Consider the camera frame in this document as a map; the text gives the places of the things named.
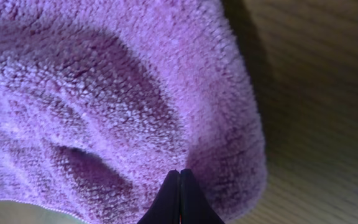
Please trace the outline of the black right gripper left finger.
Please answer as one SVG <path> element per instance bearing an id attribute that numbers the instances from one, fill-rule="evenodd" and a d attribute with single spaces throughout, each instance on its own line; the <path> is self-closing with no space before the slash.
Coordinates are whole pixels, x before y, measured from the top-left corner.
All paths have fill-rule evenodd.
<path id="1" fill-rule="evenodd" d="M 170 170 L 152 205 L 137 224 L 180 223 L 180 173 Z"/>

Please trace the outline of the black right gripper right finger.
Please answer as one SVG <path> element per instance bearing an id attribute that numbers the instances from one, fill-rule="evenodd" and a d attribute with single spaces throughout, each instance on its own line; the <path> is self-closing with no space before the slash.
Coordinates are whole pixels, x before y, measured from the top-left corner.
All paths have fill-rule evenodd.
<path id="1" fill-rule="evenodd" d="M 208 203 L 190 169 L 180 172 L 180 223 L 224 224 Z"/>

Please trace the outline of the purple cloth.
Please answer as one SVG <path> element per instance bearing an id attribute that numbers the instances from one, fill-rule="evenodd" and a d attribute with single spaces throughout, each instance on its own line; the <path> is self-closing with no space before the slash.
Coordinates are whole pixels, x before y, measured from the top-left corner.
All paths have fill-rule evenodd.
<path id="1" fill-rule="evenodd" d="M 266 183 L 220 1 L 0 0 L 0 201 L 135 223 L 184 168 L 224 220 Z"/>

